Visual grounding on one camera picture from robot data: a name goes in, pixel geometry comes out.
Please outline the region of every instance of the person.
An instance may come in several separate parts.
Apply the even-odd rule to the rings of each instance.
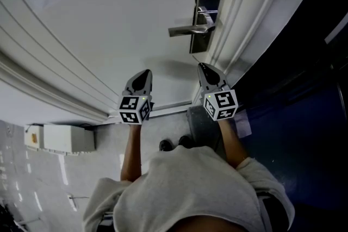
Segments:
[[[227,161],[184,136],[175,149],[162,141],[143,175],[141,126],[130,126],[120,181],[98,181],[84,231],[287,231],[295,209],[284,187],[247,155],[227,120],[218,123]]]

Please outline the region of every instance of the wall molding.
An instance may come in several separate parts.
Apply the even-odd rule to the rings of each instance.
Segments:
[[[108,119],[108,115],[85,103],[62,93],[56,88],[41,81],[24,68],[0,52],[0,79],[10,86],[59,109],[86,117],[96,123]]]
[[[273,0],[223,0],[220,14],[221,26],[215,31],[209,54],[204,62],[222,70],[226,75],[247,48]],[[199,104],[201,87],[196,85],[192,98]]]

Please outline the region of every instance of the electrical box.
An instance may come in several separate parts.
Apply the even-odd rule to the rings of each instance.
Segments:
[[[66,125],[44,125],[43,132],[45,149],[67,153],[95,150],[93,131]]]
[[[44,147],[43,126],[25,125],[24,126],[24,145],[35,148],[35,149],[43,149]]]

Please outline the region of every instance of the door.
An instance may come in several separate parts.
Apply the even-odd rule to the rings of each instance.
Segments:
[[[75,98],[110,113],[127,80],[149,68],[154,107],[178,106],[192,101],[197,61],[189,54],[191,36],[169,37],[168,28],[192,25],[194,9],[195,0],[59,0],[36,12],[40,26],[25,29],[51,55],[40,63],[52,70],[58,61],[70,71],[60,77],[79,82],[57,85],[43,71],[39,77]]]

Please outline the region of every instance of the door lever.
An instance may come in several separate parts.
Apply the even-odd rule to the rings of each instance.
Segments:
[[[211,11],[207,11],[204,6],[198,7],[198,17],[203,17],[205,24],[197,24],[195,26],[180,26],[168,28],[169,37],[192,34],[206,34],[215,30],[215,23],[210,16]]]

